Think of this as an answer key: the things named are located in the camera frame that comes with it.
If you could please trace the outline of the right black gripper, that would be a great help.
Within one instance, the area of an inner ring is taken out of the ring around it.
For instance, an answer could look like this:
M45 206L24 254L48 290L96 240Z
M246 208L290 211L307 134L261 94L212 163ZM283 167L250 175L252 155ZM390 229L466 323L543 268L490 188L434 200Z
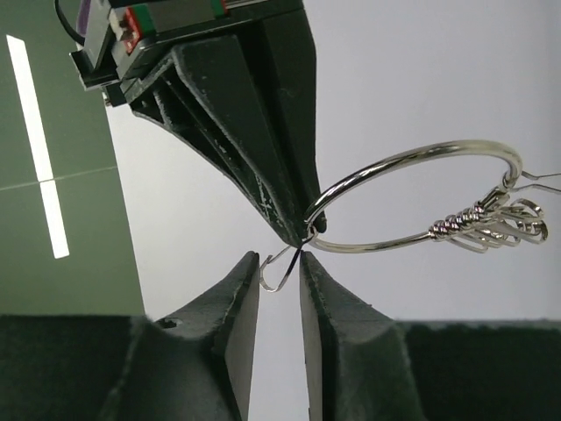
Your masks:
M85 90L101 90L117 107L149 73L131 89L133 113L217 168L291 246L307 237L304 214L320 193L316 48L307 20L267 18L302 8L302 1L82 1L78 30L69 31Z

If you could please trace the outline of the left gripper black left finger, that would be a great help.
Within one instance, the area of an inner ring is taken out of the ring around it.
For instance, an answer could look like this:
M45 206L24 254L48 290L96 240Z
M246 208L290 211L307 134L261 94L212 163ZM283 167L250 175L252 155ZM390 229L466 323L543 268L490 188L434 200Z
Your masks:
M4 420L245 420L259 256L158 321L2 316Z

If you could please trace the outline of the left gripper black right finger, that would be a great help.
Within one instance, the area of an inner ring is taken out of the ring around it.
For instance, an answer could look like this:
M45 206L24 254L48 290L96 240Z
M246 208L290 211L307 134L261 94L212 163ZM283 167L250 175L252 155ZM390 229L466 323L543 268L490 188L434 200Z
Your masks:
M557 420L556 320L399 321L300 260L312 420Z

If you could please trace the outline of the metal keyring with keys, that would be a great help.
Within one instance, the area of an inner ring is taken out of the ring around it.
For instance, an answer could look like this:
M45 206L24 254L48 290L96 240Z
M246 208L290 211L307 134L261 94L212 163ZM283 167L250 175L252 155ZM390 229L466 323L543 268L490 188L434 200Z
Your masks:
M560 288L560 140L448 141L386 150L313 204L330 228L306 250L339 275L474 300Z

